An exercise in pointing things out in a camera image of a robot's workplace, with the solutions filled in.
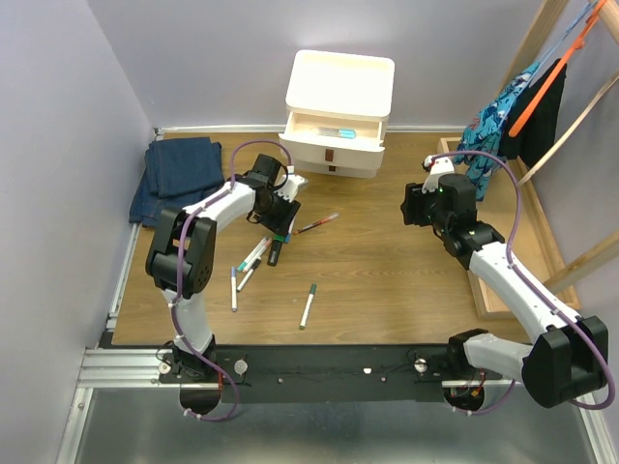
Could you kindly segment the red gel pen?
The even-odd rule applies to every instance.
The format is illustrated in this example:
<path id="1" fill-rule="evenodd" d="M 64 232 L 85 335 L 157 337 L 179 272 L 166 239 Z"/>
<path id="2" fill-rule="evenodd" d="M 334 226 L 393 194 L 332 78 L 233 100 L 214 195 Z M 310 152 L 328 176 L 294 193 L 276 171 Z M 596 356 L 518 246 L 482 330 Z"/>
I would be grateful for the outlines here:
<path id="1" fill-rule="evenodd" d="M 311 223 L 311 224 L 308 224 L 308 225 L 306 225 L 306 226 L 303 226 L 303 227 L 301 227 L 301 228 L 299 228 L 299 229 L 295 230 L 295 231 L 293 232 L 293 234 L 292 234 L 292 235 L 293 235 L 293 236 L 297 236 L 297 235 L 299 235 L 299 234 L 305 233 L 305 232 L 307 232 L 307 231 L 310 231 L 310 230 L 311 230 L 311 229 L 313 229 L 313 228 L 316 228 L 316 227 L 318 227 L 318 226 L 321 226 L 321 225 L 323 225 L 323 224 L 326 224 L 326 223 L 328 223 L 328 222 L 330 222 L 330 221 L 333 221 L 333 220 L 335 220 L 335 219 L 337 219 L 337 218 L 339 218 L 339 213 L 334 213 L 334 214 L 331 214 L 331 215 L 329 215 L 328 217 L 325 217 L 325 218 L 323 218 L 323 219 L 320 219 L 320 220 L 318 220 L 318 221 L 315 221 L 315 222 L 313 222 L 313 223 Z"/>

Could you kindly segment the black garment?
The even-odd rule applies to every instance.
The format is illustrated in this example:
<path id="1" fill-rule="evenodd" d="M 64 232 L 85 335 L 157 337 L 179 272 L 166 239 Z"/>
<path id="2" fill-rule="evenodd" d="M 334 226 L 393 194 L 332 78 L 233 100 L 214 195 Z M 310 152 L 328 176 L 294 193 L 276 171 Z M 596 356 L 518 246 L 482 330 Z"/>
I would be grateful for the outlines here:
<path id="1" fill-rule="evenodd" d="M 509 130 L 529 102 L 537 95 L 558 63 L 559 59 L 556 59 L 545 73 L 524 90 L 516 100 L 509 113 L 506 128 L 499 144 L 498 155 L 500 157 L 507 160 L 520 158 L 528 168 L 531 168 L 553 146 L 567 77 L 567 66 L 564 66 L 554 79 L 518 135 L 510 137 Z"/>

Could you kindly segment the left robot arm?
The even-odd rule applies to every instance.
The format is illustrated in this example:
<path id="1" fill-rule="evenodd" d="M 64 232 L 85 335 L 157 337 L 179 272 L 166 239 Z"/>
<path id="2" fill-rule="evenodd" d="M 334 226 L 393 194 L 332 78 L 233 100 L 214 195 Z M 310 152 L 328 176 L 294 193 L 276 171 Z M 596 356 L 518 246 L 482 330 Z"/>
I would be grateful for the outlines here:
<path id="1" fill-rule="evenodd" d="M 294 166 L 259 155 L 251 170 L 230 178 L 206 199 L 162 211 L 145 268 L 168 304 L 174 344 L 187 352 L 181 369 L 191 380 L 207 380 L 215 367 L 207 352 L 214 335 L 204 289 L 214 270 L 218 234 L 238 218 L 251 218 L 286 236 L 301 208 L 297 195 L 308 183 Z"/>

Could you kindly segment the dark green capped marker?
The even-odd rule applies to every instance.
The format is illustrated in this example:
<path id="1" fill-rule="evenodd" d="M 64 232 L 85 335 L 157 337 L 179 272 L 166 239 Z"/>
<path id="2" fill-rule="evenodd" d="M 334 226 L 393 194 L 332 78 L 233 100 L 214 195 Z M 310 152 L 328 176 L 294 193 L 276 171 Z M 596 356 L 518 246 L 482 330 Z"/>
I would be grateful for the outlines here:
<path id="1" fill-rule="evenodd" d="M 310 309 L 311 309 L 311 306 L 312 306 L 312 303 L 313 303 L 313 300 L 314 300 L 314 297 L 315 297 L 316 290 L 317 290 L 317 284 L 313 283 L 310 286 L 309 294 L 308 294 L 308 297 L 306 299 L 304 310 L 303 310 L 303 313 L 302 313 L 302 316 L 301 316 L 301 320 L 300 320 L 300 324 L 299 324 L 299 329 L 300 330 L 304 330 L 306 328 L 306 326 L 307 326 L 307 323 L 308 323 L 308 320 L 309 320 L 309 316 L 310 316 Z"/>

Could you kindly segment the pink capped white marker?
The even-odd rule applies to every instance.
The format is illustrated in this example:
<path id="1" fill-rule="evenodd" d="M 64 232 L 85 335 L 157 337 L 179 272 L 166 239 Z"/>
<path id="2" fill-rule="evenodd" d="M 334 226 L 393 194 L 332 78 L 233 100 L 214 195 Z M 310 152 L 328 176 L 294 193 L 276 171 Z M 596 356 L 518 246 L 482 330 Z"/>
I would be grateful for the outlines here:
<path id="1" fill-rule="evenodd" d="M 260 258 L 264 252 L 267 250 L 267 248 L 270 246 L 270 244 L 272 243 L 273 239 L 272 238 L 268 238 L 267 242 L 262 246 L 262 248 L 254 255 L 253 259 L 249 262 L 249 264 L 247 265 L 247 267 L 244 269 L 243 273 L 246 273 L 249 268 L 251 267 L 252 263 Z"/>

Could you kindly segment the light blue highlighter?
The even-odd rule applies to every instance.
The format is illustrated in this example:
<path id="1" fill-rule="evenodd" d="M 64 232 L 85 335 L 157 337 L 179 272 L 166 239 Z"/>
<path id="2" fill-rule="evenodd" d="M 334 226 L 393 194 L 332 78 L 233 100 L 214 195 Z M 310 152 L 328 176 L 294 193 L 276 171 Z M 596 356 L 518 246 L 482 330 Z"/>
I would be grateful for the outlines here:
<path id="1" fill-rule="evenodd" d="M 318 127 L 315 131 L 321 136 L 337 137 L 348 140 L 355 139 L 357 137 L 357 133 L 352 129 Z"/>

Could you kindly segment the orange hanger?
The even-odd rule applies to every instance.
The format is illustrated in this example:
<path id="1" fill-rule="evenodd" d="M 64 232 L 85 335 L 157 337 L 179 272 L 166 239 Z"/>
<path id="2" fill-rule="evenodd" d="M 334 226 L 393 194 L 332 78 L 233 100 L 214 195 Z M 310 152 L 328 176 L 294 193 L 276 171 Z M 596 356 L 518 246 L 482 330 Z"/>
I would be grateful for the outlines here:
<path id="1" fill-rule="evenodd" d="M 528 120 L 534 113 L 535 109 L 539 105 L 539 103 L 544 98 L 546 92 L 550 89 L 553 82 L 556 80 L 560 72 L 567 66 L 568 62 L 575 54 L 577 50 L 580 50 L 585 47 L 585 39 L 589 32 L 593 29 L 600 18 L 600 12 L 605 5 L 606 0 L 596 1 L 593 4 L 593 10 L 591 14 L 587 17 L 585 21 L 585 26 L 582 31 L 575 38 L 574 42 L 567 49 L 564 55 L 560 58 L 559 62 L 552 68 L 548 77 L 543 81 L 540 89 L 537 94 L 531 99 L 526 108 L 521 112 L 518 119 L 514 122 L 512 127 L 510 128 L 508 135 L 509 137 L 516 137 L 524 126 L 527 124 Z"/>

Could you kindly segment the folded blue jeans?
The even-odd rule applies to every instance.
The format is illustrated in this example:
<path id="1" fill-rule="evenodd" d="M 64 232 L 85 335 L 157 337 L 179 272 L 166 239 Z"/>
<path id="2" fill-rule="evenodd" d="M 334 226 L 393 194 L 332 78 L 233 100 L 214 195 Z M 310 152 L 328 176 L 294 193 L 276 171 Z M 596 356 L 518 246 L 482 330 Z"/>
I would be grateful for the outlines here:
<path id="1" fill-rule="evenodd" d="M 203 200 L 224 183 L 221 144 L 208 137 L 153 141 L 133 197 L 129 222 L 155 227 L 165 208 Z"/>

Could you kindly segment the aluminium rail frame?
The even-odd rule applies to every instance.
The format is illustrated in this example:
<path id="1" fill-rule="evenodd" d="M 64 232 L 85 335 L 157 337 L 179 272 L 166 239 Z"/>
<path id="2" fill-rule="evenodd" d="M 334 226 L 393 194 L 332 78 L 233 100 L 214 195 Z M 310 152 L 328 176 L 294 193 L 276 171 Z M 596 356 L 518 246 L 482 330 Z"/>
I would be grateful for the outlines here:
<path id="1" fill-rule="evenodd" d="M 372 179 L 313 174 L 303 233 L 276 267 L 261 266 L 232 312 L 229 274 L 265 235 L 239 219 L 218 237 L 206 311 L 218 342 L 247 345 L 438 342 L 479 325 L 468 279 L 427 231 L 406 227 L 406 183 L 438 135 L 390 132 Z M 146 275 L 152 234 L 135 230 L 133 259 L 110 347 L 88 351 L 63 451 L 75 463 L 597 463 L 614 455 L 603 416 L 546 410 L 516 388 L 495 412 L 466 417 L 443 403 L 241 405 L 233 420 L 186 418 L 178 388 L 158 380 L 157 348 L 172 335 L 162 294 Z M 310 286 L 317 290 L 299 329 Z"/>

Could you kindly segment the teal capped white marker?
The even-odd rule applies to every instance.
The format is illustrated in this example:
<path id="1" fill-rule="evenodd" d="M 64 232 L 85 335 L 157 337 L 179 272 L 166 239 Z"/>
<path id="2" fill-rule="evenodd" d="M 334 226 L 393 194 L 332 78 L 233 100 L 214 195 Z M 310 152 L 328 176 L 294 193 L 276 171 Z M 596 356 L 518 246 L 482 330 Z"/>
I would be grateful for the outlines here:
<path id="1" fill-rule="evenodd" d="M 268 238 L 263 237 L 257 245 L 250 251 L 250 253 L 246 256 L 246 258 L 241 262 L 241 264 L 237 267 L 237 272 L 243 272 L 247 267 L 249 262 L 253 259 L 254 255 L 262 248 L 262 246 L 267 242 Z"/>

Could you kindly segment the drawer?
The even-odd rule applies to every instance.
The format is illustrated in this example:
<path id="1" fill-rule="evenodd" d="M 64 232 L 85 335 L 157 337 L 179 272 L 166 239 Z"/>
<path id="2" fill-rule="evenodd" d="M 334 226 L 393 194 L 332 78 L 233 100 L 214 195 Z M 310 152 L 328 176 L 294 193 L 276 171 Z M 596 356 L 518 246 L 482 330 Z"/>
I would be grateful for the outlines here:
<path id="1" fill-rule="evenodd" d="M 352 129 L 357 133 L 357 137 L 348 140 L 321 136 L 315 131 L 318 127 Z M 289 114 L 286 128 L 280 134 L 280 143 L 295 161 L 359 169 L 380 168 L 385 151 L 381 122 L 299 112 Z"/>
<path id="2" fill-rule="evenodd" d="M 318 174 L 359 178 L 359 179 L 372 179 L 376 176 L 377 169 L 359 169 L 341 166 L 332 166 L 328 164 L 320 164 L 313 162 L 306 162 L 302 160 L 296 160 L 294 162 L 296 171 L 307 171 Z"/>

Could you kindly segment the white drawer unit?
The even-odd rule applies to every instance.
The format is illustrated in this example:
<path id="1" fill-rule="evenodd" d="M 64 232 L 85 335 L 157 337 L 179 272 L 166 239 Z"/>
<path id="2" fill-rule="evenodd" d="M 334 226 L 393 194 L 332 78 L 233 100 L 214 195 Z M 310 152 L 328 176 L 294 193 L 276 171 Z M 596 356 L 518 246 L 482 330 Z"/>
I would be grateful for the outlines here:
<path id="1" fill-rule="evenodd" d="M 390 58 L 300 50 L 285 97 L 287 121 L 291 112 L 299 112 L 381 122 L 384 147 L 394 80 L 395 62 Z"/>

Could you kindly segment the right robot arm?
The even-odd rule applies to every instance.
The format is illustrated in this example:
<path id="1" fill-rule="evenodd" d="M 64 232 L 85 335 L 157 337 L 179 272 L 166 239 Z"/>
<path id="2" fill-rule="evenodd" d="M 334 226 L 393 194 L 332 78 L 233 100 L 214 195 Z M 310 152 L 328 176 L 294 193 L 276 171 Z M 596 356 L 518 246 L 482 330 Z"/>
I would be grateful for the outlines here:
<path id="1" fill-rule="evenodd" d="M 493 371 L 520 382 L 545 408 L 576 404 L 600 389 L 607 390 L 600 408 L 614 402 L 606 325 L 558 300 L 521 265 L 505 239 L 478 220 L 467 176 L 447 173 L 428 186 L 406 185 L 400 210 L 405 224 L 431 227 L 447 252 L 502 300 L 530 339 L 516 343 L 484 330 L 454 336 L 444 358 L 452 376 L 464 379 L 478 368 Z"/>

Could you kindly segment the green black highlighter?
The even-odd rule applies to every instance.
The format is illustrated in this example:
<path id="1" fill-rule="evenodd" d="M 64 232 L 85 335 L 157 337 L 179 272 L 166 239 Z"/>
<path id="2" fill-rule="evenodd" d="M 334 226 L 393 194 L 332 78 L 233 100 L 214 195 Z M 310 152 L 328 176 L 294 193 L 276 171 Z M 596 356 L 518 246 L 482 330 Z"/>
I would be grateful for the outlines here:
<path id="1" fill-rule="evenodd" d="M 267 265 L 271 267 L 275 267 L 280 259 L 280 253 L 283 245 L 285 244 L 286 238 L 284 236 L 276 235 L 270 246 L 269 255 L 267 258 Z"/>

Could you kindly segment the purple capped white marker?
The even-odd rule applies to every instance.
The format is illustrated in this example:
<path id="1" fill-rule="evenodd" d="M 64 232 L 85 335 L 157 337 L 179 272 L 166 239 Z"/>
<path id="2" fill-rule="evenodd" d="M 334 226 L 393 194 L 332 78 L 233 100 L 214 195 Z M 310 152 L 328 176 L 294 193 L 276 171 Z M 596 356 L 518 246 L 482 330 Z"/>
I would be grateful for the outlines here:
<path id="1" fill-rule="evenodd" d="M 231 267 L 230 270 L 230 286 L 231 286 L 231 310 L 238 311 L 238 291 L 237 291 L 237 269 Z"/>

